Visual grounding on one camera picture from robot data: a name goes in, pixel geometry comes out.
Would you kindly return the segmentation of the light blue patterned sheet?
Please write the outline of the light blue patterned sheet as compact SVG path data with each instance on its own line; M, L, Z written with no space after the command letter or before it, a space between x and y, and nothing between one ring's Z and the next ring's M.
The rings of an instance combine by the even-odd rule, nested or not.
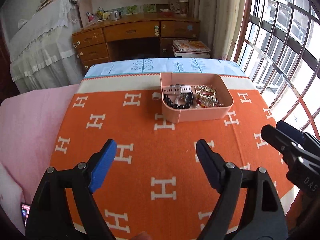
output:
M95 64L88 69L85 78L152 73L204 73L246 77L233 61L175 57Z

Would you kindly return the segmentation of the wooden desk with drawers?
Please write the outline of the wooden desk with drawers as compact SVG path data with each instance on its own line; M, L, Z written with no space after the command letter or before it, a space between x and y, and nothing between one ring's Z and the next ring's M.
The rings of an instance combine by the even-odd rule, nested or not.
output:
M198 40L200 20L171 12L125 15L103 20L72 34L84 71L95 64L174 57L174 40Z

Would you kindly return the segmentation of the white lace covered furniture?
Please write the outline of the white lace covered furniture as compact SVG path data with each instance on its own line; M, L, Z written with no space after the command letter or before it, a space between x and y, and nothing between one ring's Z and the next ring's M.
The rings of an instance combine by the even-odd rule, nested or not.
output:
M53 1L21 27L9 42L10 74L20 93L82 80L72 42L80 28L78 9L69 0Z

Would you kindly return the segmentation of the beige curtain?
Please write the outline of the beige curtain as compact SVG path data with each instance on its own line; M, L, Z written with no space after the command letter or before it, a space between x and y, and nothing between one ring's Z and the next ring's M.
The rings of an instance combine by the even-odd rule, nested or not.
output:
M189 15L200 21L199 40L213 59L230 60L240 35L246 0L189 0Z

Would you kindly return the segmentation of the white smart watch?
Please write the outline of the white smart watch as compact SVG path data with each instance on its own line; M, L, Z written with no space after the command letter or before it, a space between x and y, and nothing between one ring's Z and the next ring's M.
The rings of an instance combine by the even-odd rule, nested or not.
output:
M190 85L170 85L167 87L162 88L163 94L167 95L181 95L185 93L191 93L191 86Z

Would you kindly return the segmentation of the white mug on desk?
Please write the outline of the white mug on desk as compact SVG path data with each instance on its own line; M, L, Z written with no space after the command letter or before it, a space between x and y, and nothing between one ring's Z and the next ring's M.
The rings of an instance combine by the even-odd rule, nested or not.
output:
M120 17L121 17L121 12L119 12L119 11L112 11L112 12L110 12L108 19L109 19L110 21L117 21L117 20L120 19Z

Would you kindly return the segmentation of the stack of books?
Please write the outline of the stack of books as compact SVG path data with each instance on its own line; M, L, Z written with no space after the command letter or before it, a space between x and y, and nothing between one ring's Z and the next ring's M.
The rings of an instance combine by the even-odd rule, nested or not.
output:
M174 40L172 51L175 57L210 58L210 48L201 41Z

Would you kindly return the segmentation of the pink bed sheet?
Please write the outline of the pink bed sheet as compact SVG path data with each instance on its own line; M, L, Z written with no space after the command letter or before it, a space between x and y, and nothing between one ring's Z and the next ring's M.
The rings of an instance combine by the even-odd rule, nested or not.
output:
M33 200L77 89L33 90L1 103L1 208L20 233L25 232L21 203Z

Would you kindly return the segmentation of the window with metal bars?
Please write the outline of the window with metal bars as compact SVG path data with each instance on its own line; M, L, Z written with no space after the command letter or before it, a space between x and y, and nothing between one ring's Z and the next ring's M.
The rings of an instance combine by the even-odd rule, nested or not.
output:
M319 137L319 9L312 0L245 0L234 61L276 121Z

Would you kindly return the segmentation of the orange H-pattern blanket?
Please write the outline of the orange H-pattern blanket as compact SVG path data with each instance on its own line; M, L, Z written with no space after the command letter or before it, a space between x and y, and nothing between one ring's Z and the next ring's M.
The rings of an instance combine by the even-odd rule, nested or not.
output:
M261 128L275 119L253 83L223 76L234 103L220 120L173 124L162 113L158 74L84 79L57 135L50 164L73 168L108 139L117 154L94 193L117 239L147 232L153 239L196 239L218 200L196 157L204 139L240 168L267 169L284 211L296 197L281 155L263 141Z

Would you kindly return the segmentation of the pink jewelry tray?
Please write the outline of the pink jewelry tray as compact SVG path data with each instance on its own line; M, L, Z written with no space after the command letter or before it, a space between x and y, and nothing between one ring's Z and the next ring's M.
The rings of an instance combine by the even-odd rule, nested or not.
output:
M162 114L171 123L222 119L233 105L229 90L217 74L162 73L160 76L161 90L176 84L190 85L192 90L181 95L162 92Z

